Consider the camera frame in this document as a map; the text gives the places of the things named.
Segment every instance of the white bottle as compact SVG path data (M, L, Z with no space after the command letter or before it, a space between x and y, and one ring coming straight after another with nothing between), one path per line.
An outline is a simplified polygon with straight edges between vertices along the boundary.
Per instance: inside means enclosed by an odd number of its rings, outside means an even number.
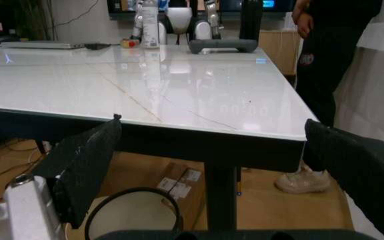
M158 0L144 0L143 8L143 38L145 48L159 48L158 34Z

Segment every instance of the screen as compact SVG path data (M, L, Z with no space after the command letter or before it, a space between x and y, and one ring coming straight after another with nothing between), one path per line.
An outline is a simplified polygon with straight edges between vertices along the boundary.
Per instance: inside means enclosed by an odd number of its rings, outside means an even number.
M240 12L242 0L220 0L223 12ZM296 0L263 0L263 12L293 11Z

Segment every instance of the table leg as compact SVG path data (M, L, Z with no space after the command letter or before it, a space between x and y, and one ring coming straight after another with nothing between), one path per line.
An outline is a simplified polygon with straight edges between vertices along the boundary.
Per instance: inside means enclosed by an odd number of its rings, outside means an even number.
M241 196L243 194L243 183L241 182L242 168L240 166L236 167L236 194Z
M237 170L205 163L207 225L209 231L237 229Z
M44 147L43 141L41 141L41 140L35 140L35 143L36 143L36 146L37 146L38 149L39 149L39 152L40 152L41 154L45 154L46 152L45 152L45 147Z

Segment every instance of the white sneaker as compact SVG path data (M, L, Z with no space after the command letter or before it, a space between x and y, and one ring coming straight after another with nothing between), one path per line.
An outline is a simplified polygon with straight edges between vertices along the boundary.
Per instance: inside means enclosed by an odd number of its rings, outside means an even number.
M330 187L330 176L326 170L314 172L309 167L302 167L298 172L281 175L275 186L290 194L324 192Z

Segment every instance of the glossy tabletop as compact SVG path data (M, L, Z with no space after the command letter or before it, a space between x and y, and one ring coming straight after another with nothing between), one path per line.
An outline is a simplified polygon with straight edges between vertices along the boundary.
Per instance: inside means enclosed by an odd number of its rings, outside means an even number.
M0 48L0 109L304 141L315 119L261 50Z

